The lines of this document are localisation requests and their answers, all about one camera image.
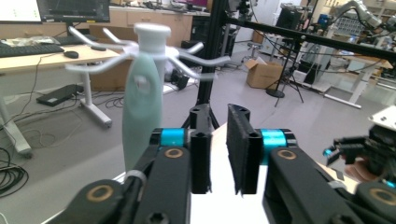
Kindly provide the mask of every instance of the desk leg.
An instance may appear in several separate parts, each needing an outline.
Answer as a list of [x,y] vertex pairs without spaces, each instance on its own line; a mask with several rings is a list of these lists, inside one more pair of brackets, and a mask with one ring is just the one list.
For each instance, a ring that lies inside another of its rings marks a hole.
[[341,102],[346,105],[351,105],[354,106],[358,109],[361,109],[361,105],[357,105],[356,102],[358,101],[359,97],[361,96],[361,93],[366,89],[367,84],[369,82],[370,76],[375,70],[374,66],[370,66],[370,64],[364,65],[365,69],[361,70],[361,73],[359,74],[359,77],[356,79],[354,85],[353,85],[353,92],[352,96],[349,98],[348,101],[331,96],[329,94],[324,94],[325,97]]
[[270,57],[270,62],[274,59],[274,54],[275,54],[275,50],[276,50],[276,48],[277,48],[277,40],[278,40],[278,38],[276,38],[276,41],[275,41],[275,44],[273,45],[273,50],[271,51],[271,57]]
[[370,66],[370,64],[365,64],[364,69],[361,70],[359,74],[358,83],[354,85],[354,91],[352,96],[349,99],[349,102],[355,104],[358,101],[358,98],[361,96],[361,93],[366,89],[367,84],[369,83],[370,76],[373,74],[375,67]]
[[26,139],[23,137],[21,131],[8,114],[6,103],[4,102],[3,96],[0,95],[0,114],[3,122],[6,122],[4,129],[11,143],[14,144],[15,150],[21,154],[28,154],[32,150]]
[[110,128],[112,120],[105,113],[103,113],[102,110],[100,110],[96,105],[92,103],[90,74],[82,74],[82,80],[84,83],[85,99],[81,99],[81,103],[107,128]]

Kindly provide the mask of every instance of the chair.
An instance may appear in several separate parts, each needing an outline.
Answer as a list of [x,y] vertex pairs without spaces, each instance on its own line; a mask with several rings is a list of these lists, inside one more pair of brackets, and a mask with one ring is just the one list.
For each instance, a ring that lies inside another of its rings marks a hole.
[[254,42],[248,42],[247,45],[249,46],[249,49],[252,49],[251,55],[245,56],[242,58],[241,63],[244,62],[245,59],[254,59],[256,58],[254,55],[256,53],[256,49],[261,49],[262,44],[254,43]]

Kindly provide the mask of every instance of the robotic arm in background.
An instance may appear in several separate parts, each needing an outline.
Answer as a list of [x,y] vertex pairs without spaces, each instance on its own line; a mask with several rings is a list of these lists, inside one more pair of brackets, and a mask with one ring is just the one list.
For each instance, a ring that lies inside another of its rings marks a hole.
[[378,17],[373,15],[373,13],[371,13],[360,0],[352,0],[340,7],[336,7],[332,15],[331,23],[337,21],[340,17],[342,17],[346,12],[351,9],[356,11],[359,21],[366,28],[374,30],[383,25],[382,21]]
[[257,6],[258,0],[229,0],[228,1],[228,10],[230,12],[239,12],[239,20],[241,21],[250,21],[253,16],[253,12],[250,12],[250,4],[252,6]]

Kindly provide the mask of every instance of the cardboard box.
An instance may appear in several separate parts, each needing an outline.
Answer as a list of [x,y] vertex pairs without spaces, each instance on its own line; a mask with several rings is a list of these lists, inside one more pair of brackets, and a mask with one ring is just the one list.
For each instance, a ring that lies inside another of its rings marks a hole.
[[306,78],[306,73],[305,72],[301,72],[298,70],[294,70],[293,72],[293,76],[294,76],[294,80],[298,83],[304,83],[305,78]]
[[[104,26],[90,25],[90,34],[96,36],[98,38],[97,42],[99,43],[114,44],[114,42],[108,39],[103,33],[103,27]],[[119,39],[137,41],[137,35],[134,33],[133,28],[109,26],[107,29]],[[104,73],[90,75],[92,91],[124,91],[126,78],[132,61],[132,59],[126,60]]]
[[283,70],[279,63],[266,63],[260,57],[247,61],[245,66],[248,68],[247,84],[260,89],[274,90]]
[[252,42],[262,44],[262,41],[264,40],[264,33],[261,31],[253,31],[253,38]]
[[124,91],[132,60],[126,60],[104,73],[90,75],[93,91]]

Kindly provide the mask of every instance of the black metal stand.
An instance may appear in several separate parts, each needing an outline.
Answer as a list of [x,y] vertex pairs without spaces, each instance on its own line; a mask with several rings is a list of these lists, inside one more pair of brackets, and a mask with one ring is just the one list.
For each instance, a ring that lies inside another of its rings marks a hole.
[[[289,50],[288,57],[290,56],[290,53],[293,51],[293,48],[294,48],[294,41],[291,43],[291,47],[290,47],[290,50]],[[288,65],[288,61],[289,61],[289,59],[286,59],[285,64],[284,64],[284,66],[283,66],[284,69],[286,69],[286,66]],[[293,60],[293,65],[292,65],[291,67],[293,68],[295,64],[296,64],[296,61]],[[293,75],[293,73],[291,73],[291,74],[290,74],[290,77],[289,77],[287,80],[284,81],[284,85],[283,85],[283,88],[282,88],[282,91],[281,91],[282,93],[283,93],[283,91],[285,90],[285,88],[286,88],[287,85],[290,85],[290,86],[291,86],[291,84],[290,84],[290,78],[291,78],[291,77],[292,77],[292,79],[293,79],[293,82],[296,83],[296,80],[295,80],[295,78],[294,78],[294,75]],[[298,88],[297,85],[295,85],[295,86],[296,86],[296,87],[293,87],[293,86],[291,86],[291,87],[292,87],[295,91],[298,92],[298,94],[300,95],[301,102],[304,103],[303,96],[302,96],[301,93],[300,93],[300,89]],[[280,97],[278,97],[277,100],[276,100],[275,107],[277,106],[277,103],[279,102],[279,98],[280,98]]]
[[278,88],[279,88],[280,80],[282,79],[283,74],[285,73],[286,65],[288,65],[288,61],[289,61],[289,58],[290,58],[290,55],[291,55],[291,51],[293,50],[293,46],[294,46],[294,44],[291,44],[291,48],[289,49],[288,56],[286,57],[286,62],[285,62],[285,64],[283,65],[282,73],[280,73],[280,77],[279,77],[279,79],[277,80],[276,88],[275,88],[274,90],[272,90],[272,89],[267,89],[267,90],[265,91],[265,92],[266,92],[268,95],[270,95],[270,96],[273,96],[273,97],[276,97],[276,98],[283,98],[283,97],[285,97],[285,93],[283,93],[283,91],[279,91]]
[[[213,1],[212,13],[210,14],[209,32],[205,42],[205,59],[214,59],[219,55],[219,44],[221,40],[222,26],[225,23],[226,14],[224,9],[227,7],[228,1]],[[214,73],[215,67],[203,67],[202,73]],[[200,81],[196,105],[209,104],[210,94],[212,92],[213,81]],[[209,116],[215,129],[219,127],[212,108],[209,109]],[[184,121],[182,128],[190,126],[190,117]]]

